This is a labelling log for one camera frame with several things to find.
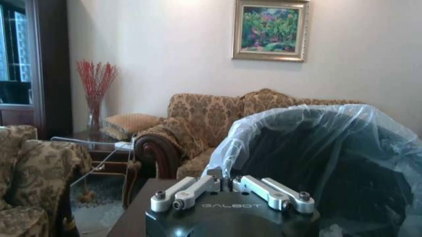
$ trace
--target patterned upholstery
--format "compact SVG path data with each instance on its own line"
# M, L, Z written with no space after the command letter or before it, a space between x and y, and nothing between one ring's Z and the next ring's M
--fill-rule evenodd
M270 89L251 92L243 96L243 117L274 108L287 108L295 105L295 99Z
M48 217L39 207L19 206L0 211L1 237L48 237Z
M210 162L214 150L215 148L208 148L199 154L199 156L184 162L184 164L178 169L178 179L183 179L186 176L199 177L202 175L203 170Z
M356 100L318 100L318 99L296 99L295 105L347 105L347 104L363 104Z
M169 100L168 117L184 118L210 147L219 145L234 121L242 116L239 97L176 94Z
M137 137L144 134L164 137L183 152L183 158L195 157L208 148L203 138L194 133L192 127L184 118L164 119L159 125L140 131Z
M32 126L0 128L0 211L9 208L3 196L12 182L17 152L21 143L32 138L36 138L36 129Z
M23 144L7 201L15 206L41 207L47 211L51 232L60 196L76 168L81 173L91 169L91 157L84 147L39 140Z
M5 237L53 236L59 201L73 170L91 169L85 148L29 140L35 138L32 126L0 128L0 189L4 192L5 187L8 203L0 209L0 236ZM1 153L12 147L13 153Z
M300 104L362 103L351 100L295 99L270 89L251 92L242 97L175 94L169 100L168 119L157 126L139 132L137 137L145 134L164 137L184 154L178 178L199 176L214 148L226 138L235 120L274 108L287 108Z

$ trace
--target painting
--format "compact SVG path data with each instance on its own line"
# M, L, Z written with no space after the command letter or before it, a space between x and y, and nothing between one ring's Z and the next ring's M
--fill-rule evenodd
M235 59L304 61L308 0L238 0Z

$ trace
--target screw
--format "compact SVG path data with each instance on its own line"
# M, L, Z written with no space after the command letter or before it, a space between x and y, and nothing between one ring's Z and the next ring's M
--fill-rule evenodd
M282 211L288 211L291 209L292 205L288 200L283 201L282 203Z
M164 198L165 198L165 192L164 191L156 191L156 194L155 194L155 196L156 196L156 199L157 200L163 200Z
M179 199L176 199L176 200L174 201L174 203L172 203L172 207L174 207L174 209L176 209L176 210L182 210L183 207L184 207L183 201L179 200Z
M311 195L308 192L299 192L299 199L302 201L308 201L311 199Z

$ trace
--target throw pillow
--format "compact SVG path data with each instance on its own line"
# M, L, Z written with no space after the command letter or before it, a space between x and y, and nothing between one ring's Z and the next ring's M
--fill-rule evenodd
M129 140L133 133L153 127L160 121L160 117L145 114L115 115L105 118L101 132L117 140Z
M3 200L3 196L12 183L13 168L17 162L19 144L21 141L11 133L9 129L0 129L0 211L9 207Z

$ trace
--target armchair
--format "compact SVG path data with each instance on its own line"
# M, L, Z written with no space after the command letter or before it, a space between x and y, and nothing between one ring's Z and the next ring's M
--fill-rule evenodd
M0 134L1 139L19 141L19 155L0 156L1 166L5 165L3 158L15 159L11 182L4 197L0 196L5 203L0 209L0 236L77 236L69 206L69 183L73 175L91 169L87 150L72 143L28 140L36 134L31 126L3 128Z
M274 108L300 104L360 102L295 99L268 89L242 97L175 94L169 100L168 118L137 133L135 158L143 163L143 168L155 167L157 178L199 176L235 120Z

